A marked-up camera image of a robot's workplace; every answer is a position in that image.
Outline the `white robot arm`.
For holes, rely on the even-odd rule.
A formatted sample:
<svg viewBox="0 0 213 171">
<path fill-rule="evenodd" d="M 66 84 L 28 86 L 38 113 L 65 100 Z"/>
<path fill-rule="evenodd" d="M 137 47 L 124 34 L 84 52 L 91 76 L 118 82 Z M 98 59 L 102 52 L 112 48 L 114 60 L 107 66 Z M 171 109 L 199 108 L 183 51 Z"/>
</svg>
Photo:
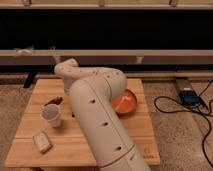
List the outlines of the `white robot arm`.
<svg viewBox="0 0 213 171">
<path fill-rule="evenodd" d="M 75 59 L 58 63 L 71 110 L 101 171 L 151 171 L 111 106 L 127 87 L 114 68 L 80 67 Z"/>
</svg>

